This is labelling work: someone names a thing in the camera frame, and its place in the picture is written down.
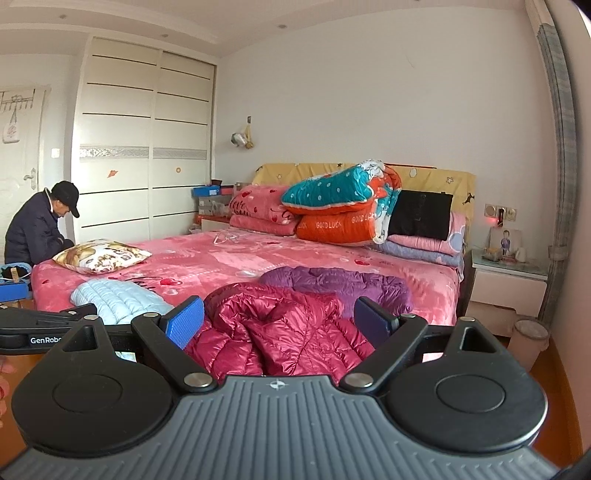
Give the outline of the magenta down jacket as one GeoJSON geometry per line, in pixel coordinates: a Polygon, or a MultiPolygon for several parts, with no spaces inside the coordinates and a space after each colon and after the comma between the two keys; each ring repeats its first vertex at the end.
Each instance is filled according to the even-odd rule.
{"type": "Polygon", "coordinates": [[[335,294],[235,283],[204,300],[204,324],[185,353],[228,375],[328,375],[339,382],[374,352],[335,294]]]}

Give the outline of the floral gold pillow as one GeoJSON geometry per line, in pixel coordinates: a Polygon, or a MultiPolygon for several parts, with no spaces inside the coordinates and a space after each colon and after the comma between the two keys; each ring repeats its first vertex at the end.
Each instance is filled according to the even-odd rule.
{"type": "Polygon", "coordinates": [[[52,260],[59,266],[84,275],[113,273],[139,264],[152,254],[121,242],[99,239],[74,245],[52,260]]]}

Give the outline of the pink lavender folded blankets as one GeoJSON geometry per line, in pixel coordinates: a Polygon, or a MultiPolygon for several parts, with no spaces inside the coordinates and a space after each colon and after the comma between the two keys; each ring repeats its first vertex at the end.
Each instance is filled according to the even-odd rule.
{"type": "Polygon", "coordinates": [[[461,269],[464,264],[466,230],[466,216],[452,212],[449,235],[445,240],[391,235],[383,244],[374,244],[370,248],[406,260],[417,260],[461,269]]]}

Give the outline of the person in dark jacket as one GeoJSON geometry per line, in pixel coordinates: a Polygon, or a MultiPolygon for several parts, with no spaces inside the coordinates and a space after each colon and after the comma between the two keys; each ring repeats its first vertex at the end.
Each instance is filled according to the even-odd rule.
{"type": "Polygon", "coordinates": [[[79,217],[79,190],[69,181],[35,193],[14,215],[5,235],[4,261],[38,265],[74,246],[58,229],[58,219],[79,217]]]}

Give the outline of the white nightstand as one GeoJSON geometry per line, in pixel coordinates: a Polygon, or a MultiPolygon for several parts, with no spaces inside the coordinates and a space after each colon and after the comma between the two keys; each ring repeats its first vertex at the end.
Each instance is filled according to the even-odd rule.
{"type": "Polygon", "coordinates": [[[547,288],[547,269],[536,263],[494,262],[473,249],[467,268],[466,316],[494,335],[510,337],[515,323],[536,319],[547,288]]]}

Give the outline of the black folded garment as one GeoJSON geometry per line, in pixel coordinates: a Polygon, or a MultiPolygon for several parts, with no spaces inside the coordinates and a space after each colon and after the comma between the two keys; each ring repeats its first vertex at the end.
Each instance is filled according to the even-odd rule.
{"type": "Polygon", "coordinates": [[[394,207],[389,235],[446,240],[453,196],[444,192],[402,190],[394,207]]]}

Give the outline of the teal orange folded quilt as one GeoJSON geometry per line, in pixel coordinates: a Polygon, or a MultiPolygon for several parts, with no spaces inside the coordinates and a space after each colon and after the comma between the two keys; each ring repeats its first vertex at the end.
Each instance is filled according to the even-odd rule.
{"type": "Polygon", "coordinates": [[[403,182],[390,166],[367,160],[287,189],[283,206],[300,218],[298,238],[335,245],[382,244],[403,182]]]}

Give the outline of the clear plastic storage box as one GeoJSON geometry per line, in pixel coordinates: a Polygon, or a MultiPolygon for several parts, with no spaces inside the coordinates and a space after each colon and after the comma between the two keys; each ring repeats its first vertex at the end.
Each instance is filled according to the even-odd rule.
{"type": "Polygon", "coordinates": [[[197,197],[197,213],[204,216],[229,217],[231,195],[197,197]]]}

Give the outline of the framed photo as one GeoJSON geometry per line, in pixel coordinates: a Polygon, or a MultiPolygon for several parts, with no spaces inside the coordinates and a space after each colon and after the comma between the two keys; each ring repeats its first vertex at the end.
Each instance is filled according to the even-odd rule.
{"type": "Polygon", "coordinates": [[[506,227],[492,227],[489,232],[488,249],[502,257],[514,258],[522,247],[522,232],[506,227]]]}

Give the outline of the blue storage box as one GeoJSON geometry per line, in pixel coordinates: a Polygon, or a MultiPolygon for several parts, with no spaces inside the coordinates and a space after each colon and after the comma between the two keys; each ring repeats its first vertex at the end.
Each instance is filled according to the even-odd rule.
{"type": "Polygon", "coordinates": [[[218,185],[202,185],[191,189],[191,195],[194,198],[211,197],[221,193],[221,187],[218,185]]]}

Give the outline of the pink heart folded blanket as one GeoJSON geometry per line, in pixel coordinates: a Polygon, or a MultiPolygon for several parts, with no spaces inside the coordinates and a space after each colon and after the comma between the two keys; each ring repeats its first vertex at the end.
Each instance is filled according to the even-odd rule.
{"type": "Polygon", "coordinates": [[[284,207],[287,186],[247,185],[229,202],[231,227],[276,236],[294,236],[300,217],[284,207]]]}

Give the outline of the yellow covered headboard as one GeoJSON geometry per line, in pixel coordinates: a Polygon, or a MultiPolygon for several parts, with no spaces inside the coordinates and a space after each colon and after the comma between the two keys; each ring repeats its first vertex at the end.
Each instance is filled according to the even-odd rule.
{"type": "MultiPolygon", "coordinates": [[[[302,180],[328,175],[352,167],[353,163],[266,163],[256,169],[255,185],[294,185],[302,180]]],[[[451,210],[472,224],[476,198],[476,176],[436,167],[389,164],[401,177],[406,190],[447,193],[453,196],[451,210]]]]}

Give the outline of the grey plaid curtain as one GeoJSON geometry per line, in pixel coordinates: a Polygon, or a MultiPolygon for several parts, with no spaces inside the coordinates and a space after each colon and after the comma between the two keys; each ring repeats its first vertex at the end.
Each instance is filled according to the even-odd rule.
{"type": "Polygon", "coordinates": [[[578,197],[576,116],[572,86],[562,43],[555,26],[543,23],[537,40],[546,68],[556,137],[556,210],[549,270],[539,320],[551,326],[556,314],[571,251],[578,197]]]}

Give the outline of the white sliding wardrobe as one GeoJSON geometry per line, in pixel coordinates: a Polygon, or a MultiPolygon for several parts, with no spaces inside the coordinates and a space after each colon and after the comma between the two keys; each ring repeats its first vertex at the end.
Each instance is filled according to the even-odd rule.
{"type": "Polygon", "coordinates": [[[188,232],[191,190],[211,179],[214,64],[94,37],[77,88],[71,180],[78,242],[188,232]]]}

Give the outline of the wall socket with charger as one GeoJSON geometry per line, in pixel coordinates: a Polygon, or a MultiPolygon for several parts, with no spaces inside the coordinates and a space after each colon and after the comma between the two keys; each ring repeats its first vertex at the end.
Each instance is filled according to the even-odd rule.
{"type": "Polygon", "coordinates": [[[502,227],[506,222],[514,222],[517,218],[517,210],[499,205],[486,204],[484,215],[496,226],[502,227]]]}

